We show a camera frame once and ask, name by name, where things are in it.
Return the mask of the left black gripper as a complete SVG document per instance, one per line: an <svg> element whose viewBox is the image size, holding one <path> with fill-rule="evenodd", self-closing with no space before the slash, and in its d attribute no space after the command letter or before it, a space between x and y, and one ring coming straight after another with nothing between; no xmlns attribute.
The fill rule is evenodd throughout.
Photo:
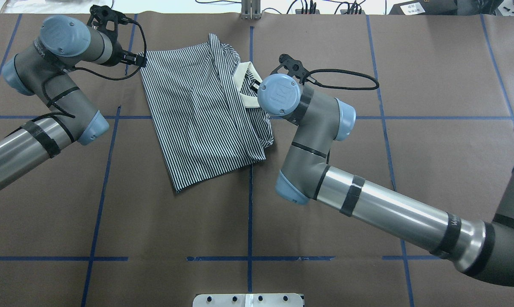
<svg viewBox="0 0 514 307"><path fill-rule="evenodd" d="M116 41L115 43L112 43L110 66L116 66L117 64L128 64L145 68L147 65L147 54L146 52L141 52L139 54L131 53L124 50L122 45Z"/></svg>

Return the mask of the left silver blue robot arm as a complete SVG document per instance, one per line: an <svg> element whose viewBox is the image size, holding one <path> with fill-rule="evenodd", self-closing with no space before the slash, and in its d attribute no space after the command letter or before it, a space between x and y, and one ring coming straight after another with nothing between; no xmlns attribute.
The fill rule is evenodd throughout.
<svg viewBox="0 0 514 307"><path fill-rule="evenodd" d="M146 52L134 54L117 41L119 24L138 25L136 20L108 6L94 6L91 13L87 23L66 15L47 17L32 45L4 64L6 83L22 95L37 96L49 112L0 141L0 190L70 144L88 145L109 130L101 111L69 76L88 72L78 62L146 66Z"/></svg>

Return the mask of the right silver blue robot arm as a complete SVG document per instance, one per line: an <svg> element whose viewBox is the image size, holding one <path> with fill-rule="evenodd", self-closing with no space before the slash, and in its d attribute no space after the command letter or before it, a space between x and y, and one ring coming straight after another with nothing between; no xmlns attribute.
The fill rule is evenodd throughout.
<svg viewBox="0 0 514 307"><path fill-rule="evenodd" d="M514 133L507 120L371 120L272 74L259 104L296 125L276 191L317 201L448 261L476 280L514 287Z"/></svg>

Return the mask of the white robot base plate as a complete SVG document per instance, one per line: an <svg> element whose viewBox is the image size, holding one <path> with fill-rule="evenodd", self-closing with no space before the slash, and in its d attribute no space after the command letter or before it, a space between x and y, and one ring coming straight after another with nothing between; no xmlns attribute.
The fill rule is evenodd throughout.
<svg viewBox="0 0 514 307"><path fill-rule="evenodd" d="M193 307L305 307L304 295L288 293L223 293L196 295Z"/></svg>

